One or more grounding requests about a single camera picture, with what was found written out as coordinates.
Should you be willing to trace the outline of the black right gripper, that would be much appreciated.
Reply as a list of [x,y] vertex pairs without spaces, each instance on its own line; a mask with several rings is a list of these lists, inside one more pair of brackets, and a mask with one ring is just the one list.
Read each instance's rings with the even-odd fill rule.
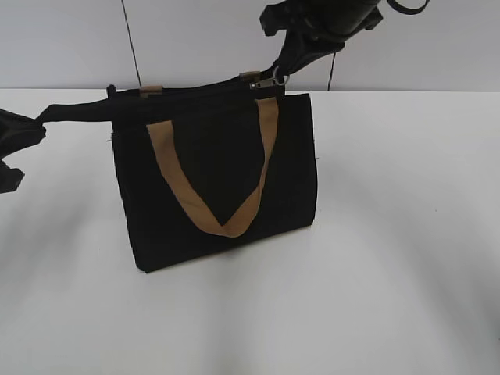
[[360,31],[373,30],[383,19],[379,3],[339,0],[267,5],[259,16],[263,33],[272,37],[286,30],[273,73],[277,77],[290,76],[345,47],[344,41],[327,39],[349,39]]

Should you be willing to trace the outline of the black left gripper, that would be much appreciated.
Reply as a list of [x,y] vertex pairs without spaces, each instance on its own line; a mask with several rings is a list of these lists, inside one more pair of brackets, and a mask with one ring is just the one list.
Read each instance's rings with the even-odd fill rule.
[[[34,120],[1,110],[1,156],[38,145],[45,134],[46,129]],[[23,178],[22,170],[9,168],[3,160],[0,162],[1,194],[16,191]]]

